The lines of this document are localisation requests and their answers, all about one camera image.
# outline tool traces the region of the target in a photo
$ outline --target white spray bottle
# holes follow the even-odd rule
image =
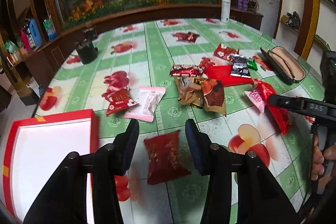
[[[230,19],[231,0],[222,0],[221,22],[228,23]]]

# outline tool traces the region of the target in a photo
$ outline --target metal screw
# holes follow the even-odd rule
[[[253,152],[253,151],[248,151],[247,152],[247,155],[250,157],[250,158],[255,158],[256,156],[257,156],[257,154],[255,153],[255,152]]]
[[[113,150],[114,149],[113,143],[108,143],[107,145],[105,145],[105,149],[108,151]]]
[[[218,149],[219,149],[219,145],[216,144],[216,143],[212,143],[212,144],[210,145],[210,148],[211,148],[212,150],[218,150]]]
[[[77,153],[77,152],[70,152],[70,153],[68,154],[69,159],[74,159],[74,158],[76,158],[77,156],[78,156],[78,153]]]

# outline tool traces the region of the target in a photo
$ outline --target pink and white snack package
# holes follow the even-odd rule
[[[265,102],[261,97],[261,94],[258,89],[252,91],[245,91],[246,96],[250,101],[259,109],[260,112],[264,113],[265,111]]]
[[[146,122],[153,122],[154,111],[166,93],[165,88],[140,86],[136,101],[139,105],[127,110],[124,118],[134,118]]]

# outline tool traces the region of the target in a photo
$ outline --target green candy wrapper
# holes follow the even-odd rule
[[[246,62],[246,65],[248,68],[251,68],[253,70],[258,70],[257,64],[254,59],[248,59]]]

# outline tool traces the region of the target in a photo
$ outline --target person's hand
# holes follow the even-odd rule
[[[314,153],[313,153],[313,166],[311,168],[311,180],[317,180],[319,175],[323,175],[324,167],[323,162],[324,159],[327,160],[336,160],[336,145],[329,147],[325,150],[324,154],[319,150],[318,147],[319,138],[317,136],[314,137]]]

